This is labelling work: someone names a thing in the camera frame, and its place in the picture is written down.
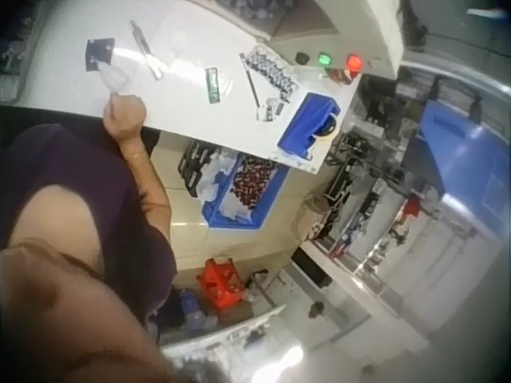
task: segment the white table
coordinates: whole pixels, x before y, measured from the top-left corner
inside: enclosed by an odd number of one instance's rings
[[[132,36],[130,20],[144,32],[164,64],[156,81]],[[301,82],[291,103],[274,122],[256,120],[255,102],[239,53],[256,44],[214,13],[185,0],[66,0],[50,15],[39,40],[26,89],[18,106],[101,116],[109,96],[98,72],[85,71],[89,39],[115,38],[112,65],[130,78],[123,93],[143,98],[146,125],[189,136],[316,173],[330,142],[318,142],[311,159],[277,148],[277,143],[308,91],[336,99],[344,119],[358,81],[339,86],[329,80]],[[205,68],[219,71],[220,103],[210,105]],[[259,74],[253,80],[260,100],[275,90]]]

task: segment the blue panel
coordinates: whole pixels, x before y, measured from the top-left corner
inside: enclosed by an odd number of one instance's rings
[[[331,114],[338,116],[340,111],[341,109],[332,98],[308,93],[282,135],[279,148],[307,158],[308,150],[315,142],[312,135],[321,131]]]
[[[495,235],[507,235],[509,144],[437,102],[426,106],[421,130],[442,178],[446,200]]]

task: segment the blue plastic bin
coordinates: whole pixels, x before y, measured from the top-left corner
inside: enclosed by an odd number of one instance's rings
[[[236,220],[224,217],[219,212],[219,207],[224,200],[224,197],[232,185],[232,181],[244,159],[243,154],[238,155],[238,159],[230,175],[218,173],[216,175],[216,182],[218,183],[218,194],[216,199],[212,202],[207,202],[202,207],[202,215],[208,221],[210,227],[217,227],[223,229],[242,229],[242,230],[258,230],[263,226],[264,220],[279,194],[280,188],[286,179],[289,167],[277,164],[276,173],[268,183],[266,190],[261,195],[259,202],[254,210],[252,210],[252,219],[237,218]]]

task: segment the cable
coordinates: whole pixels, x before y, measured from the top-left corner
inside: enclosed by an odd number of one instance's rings
[[[487,47],[484,47],[484,46],[481,46],[481,45],[478,45],[478,44],[473,44],[472,42],[465,41],[465,40],[463,40],[461,38],[453,38],[451,36],[446,36],[445,34],[436,34],[434,32],[428,32],[426,34],[426,36],[432,36],[432,37],[435,37],[435,38],[443,38],[445,40],[451,40],[451,41],[459,42],[459,43],[465,44],[467,46],[471,46],[472,48],[481,49],[481,50],[485,50],[486,52],[490,52],[492,54],[496,54],[497,56],[500,56],[500,57],[511,58],[511,53],[499,52],[499,51],[497,51],[495,49],[491,49],[489,47],[487,48]]]

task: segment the tiled floor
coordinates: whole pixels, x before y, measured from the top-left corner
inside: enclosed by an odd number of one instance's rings
[[[288,259],[299,245],[291,233],[291,223],[299,205],[309,192],[325,184],[335,170],[324,167],[313,176],[292,169],[265,224],[258,231],[210,229],[201,214],[199,200],[188,194],[177,172],[189,141],[189,138],[162,132],[151,157],[172,205],[171,241],[178,269],[201,268],[204,260],[211,257],[231,257],[238,264],[259,268],[269,267],[267,263],[272,260],[281,263],[282,259]]]

